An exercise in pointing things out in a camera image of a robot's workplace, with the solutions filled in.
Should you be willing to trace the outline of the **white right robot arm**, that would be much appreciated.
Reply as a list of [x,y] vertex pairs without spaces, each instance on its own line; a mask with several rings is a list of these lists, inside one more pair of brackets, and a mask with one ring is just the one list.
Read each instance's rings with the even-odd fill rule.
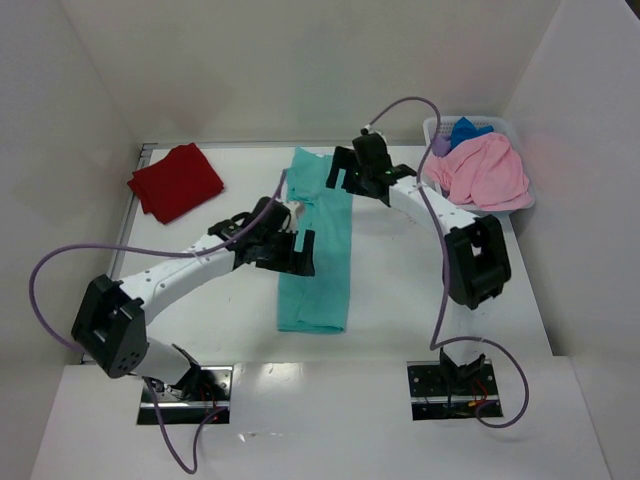
[[422,183],[414,169],[394,165],[384,138],[368,130],[350,148],[335,148],[326,186],[379,200],[406,214],[434,233],[444,248],[445,299],[430,348],[439,352],[443,384],[452,391],[461,389],[484,366],[480,326],[491,301],[511,278],[500,221],[458,208]]

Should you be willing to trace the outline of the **teal t shirt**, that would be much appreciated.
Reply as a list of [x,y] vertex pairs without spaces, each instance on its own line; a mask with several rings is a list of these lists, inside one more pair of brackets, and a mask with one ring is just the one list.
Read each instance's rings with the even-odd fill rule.
[[351,286],[353,198],[329,189],[332,157],[296,148],[288,169],[286,198],[305,206],[300,232],[315,232],[315,274],[282,274],[278,282],[277,329],[284,333],[345,331]]

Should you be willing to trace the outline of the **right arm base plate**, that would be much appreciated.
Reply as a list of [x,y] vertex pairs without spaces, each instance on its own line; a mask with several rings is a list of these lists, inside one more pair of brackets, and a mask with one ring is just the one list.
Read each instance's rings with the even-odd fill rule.
[[502,418],[499,391],[491,363],[469,379],[448,386],[437,362],[407,365],[412,418],[414,421]]

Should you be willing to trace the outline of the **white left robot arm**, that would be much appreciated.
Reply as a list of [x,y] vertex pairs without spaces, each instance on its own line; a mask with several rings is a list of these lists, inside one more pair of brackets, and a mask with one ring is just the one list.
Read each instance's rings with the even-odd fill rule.
[[211,374],[184,348],[150,337],[148,326],[192,291],[244,265],[313,276],[315,233],[299,230],[304,213],[299,201],[263,197],[253,211],[210,227],[177,258],[119,280],[96,277],[82,299],[72,338],[108,377],[135,375],[193,399],[212,382]]

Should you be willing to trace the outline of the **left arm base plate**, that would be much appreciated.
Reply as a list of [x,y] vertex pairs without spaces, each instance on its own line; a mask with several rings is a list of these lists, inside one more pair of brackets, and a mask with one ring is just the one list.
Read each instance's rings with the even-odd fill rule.
[[136,424],[158,425],[153,397],[166,425],[197,425],[205,418],[210,424],[228,424],[232,380],[231,365],[202,367],[195,385],[186,390],[152,379],[151,386],[142,387]]

